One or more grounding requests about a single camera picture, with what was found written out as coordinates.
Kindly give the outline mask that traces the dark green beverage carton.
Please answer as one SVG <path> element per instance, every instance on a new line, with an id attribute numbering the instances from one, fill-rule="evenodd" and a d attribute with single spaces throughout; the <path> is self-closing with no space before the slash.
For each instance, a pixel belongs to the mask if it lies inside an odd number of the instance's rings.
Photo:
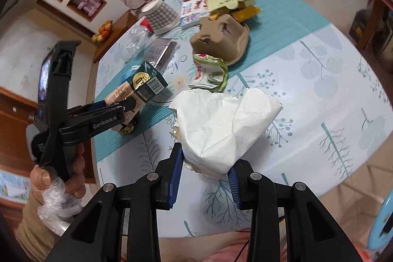
<path id="1" fill-rule="evenodd" d="M 126 102 L 125 119 L 112 130 L 122 136 L 130 134 L 139 121 L 140 109 L 168 86 L 163 75 L 149 62 L 142 64 L 126 80 L 105 97 L 106 104 Z"/>

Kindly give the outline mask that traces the white tissue paper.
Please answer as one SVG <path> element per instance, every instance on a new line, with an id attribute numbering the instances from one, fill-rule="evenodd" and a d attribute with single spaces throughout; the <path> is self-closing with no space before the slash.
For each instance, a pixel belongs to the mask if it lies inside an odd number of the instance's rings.
<path id="1" fill-rule="evenodd" d="M 242 98 L 184 90 L 169 108 L 175 113 L 186 162 L 217 179 L 226 176 L 282 110 L 277 99 L 258 88 L 247 88 Z"/>

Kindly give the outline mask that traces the Kinder chocolate box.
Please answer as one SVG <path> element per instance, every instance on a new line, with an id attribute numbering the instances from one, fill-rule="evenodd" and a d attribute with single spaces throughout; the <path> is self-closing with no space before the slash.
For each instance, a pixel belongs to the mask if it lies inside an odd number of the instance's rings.
<path id="1" fill-rule="evenodd" d="M 182 0 L 181 28 L 197 25 L 200 19 L 209 16 L 207 0 Z"/>

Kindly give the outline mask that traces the clear plastic glove wrap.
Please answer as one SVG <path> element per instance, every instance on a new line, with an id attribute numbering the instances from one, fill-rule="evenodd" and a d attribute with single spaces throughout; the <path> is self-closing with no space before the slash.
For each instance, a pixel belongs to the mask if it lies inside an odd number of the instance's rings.
<path id="1" fill-rule="evenodd" d="M 53 180 L 50 187 L 41 194 L 43 205 L 37 214 L 43 224 L 61 237 L 82 211 L 81 199 L 65 192 L 65 183 L 60 177 Z"/>

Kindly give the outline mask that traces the clear plastic bottle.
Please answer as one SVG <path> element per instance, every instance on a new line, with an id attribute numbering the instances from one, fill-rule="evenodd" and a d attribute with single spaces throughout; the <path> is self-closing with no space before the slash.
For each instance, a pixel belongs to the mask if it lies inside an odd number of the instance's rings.
<path id="1" fill-rule="evenodd" d="M 140 19 L 126 33 L 119 45 L 120 58 L 127 62 L 137 56 L 147 46 L 153 30 L 147 17 Z"/>

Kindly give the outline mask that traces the bowl of fruit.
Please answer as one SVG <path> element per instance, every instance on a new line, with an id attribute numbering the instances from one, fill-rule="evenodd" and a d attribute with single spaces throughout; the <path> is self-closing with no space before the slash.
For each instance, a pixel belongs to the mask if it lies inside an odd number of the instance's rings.
<path id="1" fill-rule="evenodd" d="M 91 41 L 94 44 L 104 42 L 111 33 L 112 21 L 105 21 L 105 23 L 98 28 L 98 33 L 92 36 Z"/>

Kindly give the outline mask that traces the green red snack wrapper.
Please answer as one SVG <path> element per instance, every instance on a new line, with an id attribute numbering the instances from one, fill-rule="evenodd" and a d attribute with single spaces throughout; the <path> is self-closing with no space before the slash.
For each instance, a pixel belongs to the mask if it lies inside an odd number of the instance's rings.
<path id="1" fill-rule="evenodd" d="M 223 92 L 228 81 L 228 67 L 221 58 L 206 54 L 193 54 L 195 76 L 189 88 Z"/>

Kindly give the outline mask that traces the checkered paper cup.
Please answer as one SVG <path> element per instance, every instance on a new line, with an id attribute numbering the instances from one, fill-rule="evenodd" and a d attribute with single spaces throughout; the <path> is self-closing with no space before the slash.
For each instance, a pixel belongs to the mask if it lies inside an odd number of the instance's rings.
<path id="1" fill-rule="evenodd" d="M 147 17 L 155 35 L 167 33 L 180 23 L 180 15 L 163 0 L 152 0 L 147 3 L 140 14 Z"/>

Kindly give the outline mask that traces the pink dumbbells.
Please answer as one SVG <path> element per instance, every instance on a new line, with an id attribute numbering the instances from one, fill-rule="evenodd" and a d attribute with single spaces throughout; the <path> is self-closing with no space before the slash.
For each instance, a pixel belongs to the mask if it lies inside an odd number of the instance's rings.
<path id="1" fill-rule="evenodd" d="M 100 8 L 102 3 L 96 0 L 82 0 L 77 6 L 78 10 L 83 10 L 89 17 L 92 17 Z"/>

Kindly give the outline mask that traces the patterned teal white tablecloth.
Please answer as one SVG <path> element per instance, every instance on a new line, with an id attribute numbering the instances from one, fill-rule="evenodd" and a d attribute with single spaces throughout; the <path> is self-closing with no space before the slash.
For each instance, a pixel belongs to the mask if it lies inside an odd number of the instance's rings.
<path id="1" fill-rule="evenodd" d="M 180 114 L 196 118 L 200 151 L 240 152 L 272 181 L 303 181 L 316 195 L 349 178 L 384 143 L 392 106 L 355 46 L 301 0 L 256 4 L 262 11 L 248 22 L 249 44 L 222 94 L 189 88 L 197 28 L 168 34 L 176 46 L 163 72 L 167 88 L 130 134 L 108 130 L 94 140 L 100 184 L 124 186 L 152 172 L 170 154 Z"/>

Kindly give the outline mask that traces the brown paper egg carton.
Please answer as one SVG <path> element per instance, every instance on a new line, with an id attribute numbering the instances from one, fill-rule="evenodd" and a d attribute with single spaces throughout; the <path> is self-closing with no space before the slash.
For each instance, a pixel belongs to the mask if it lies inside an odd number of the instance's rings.
<path id="1" fill-rule="evenodd" d="M 216 20 L 204 17 L 199 21 L 200 30 L 190 38 L 193 54 L 221 58 L 225 65 L 239 62 L 249 43 L 250 29 L 229 14 Z"/>

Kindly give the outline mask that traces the blue plastic stool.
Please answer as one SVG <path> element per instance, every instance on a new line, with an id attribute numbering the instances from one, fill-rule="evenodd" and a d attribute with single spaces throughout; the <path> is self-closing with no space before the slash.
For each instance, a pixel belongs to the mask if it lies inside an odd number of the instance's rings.
<path id="1" fill-rule="evenodd" d="M 369 250 L 378 251 L 392 239 L 392 210 L 392 190 L 390 190 L 370 229 L 367 240 Z"/>

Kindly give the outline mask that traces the orange yellow snack packet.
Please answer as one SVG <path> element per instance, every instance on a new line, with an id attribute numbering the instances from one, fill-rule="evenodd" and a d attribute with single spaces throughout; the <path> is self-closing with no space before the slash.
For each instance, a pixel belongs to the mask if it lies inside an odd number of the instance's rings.
<path id="1" fill-rule="evenodd" d="M 222 16 L 224 14 L 229 14 L 234 19 L 236 19 L 238 22 L 242 23 L 242 22 L 245 22 L 246 20 L 256 16 L 260 12 L 261 12 L 260 8 L 255 7 L 255 6 L 249 6 L 249 7 L 243 8 L 243 9 L 232 10 L 227 13 L 212 13 L 209 16 L 209 19 L 211 21 L 215 21 L 220 16 Z"/>

